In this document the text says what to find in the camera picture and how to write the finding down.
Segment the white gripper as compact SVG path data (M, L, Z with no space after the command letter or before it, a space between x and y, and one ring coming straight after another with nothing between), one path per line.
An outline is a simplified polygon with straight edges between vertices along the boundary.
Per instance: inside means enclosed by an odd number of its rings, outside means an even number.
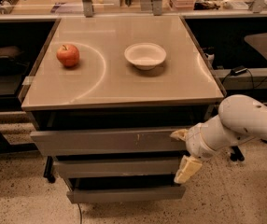
M177 184L186 183L201 169L202 161L209 161L220 150L213 127L206 123L198 123L189 130L176 130L170 134L170 137L186 141L187 151L191 155L189 157L184 155L181 160L174 178Z

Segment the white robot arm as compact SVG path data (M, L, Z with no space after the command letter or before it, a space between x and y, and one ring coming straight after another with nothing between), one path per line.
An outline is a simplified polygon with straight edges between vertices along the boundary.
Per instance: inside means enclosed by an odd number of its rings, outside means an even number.
M225 98L218 114L205 123L170 134L184 141L189 156L184 155L174 181L184 184L224 147L241 145L253 138L267 140L267 106L245 95Z

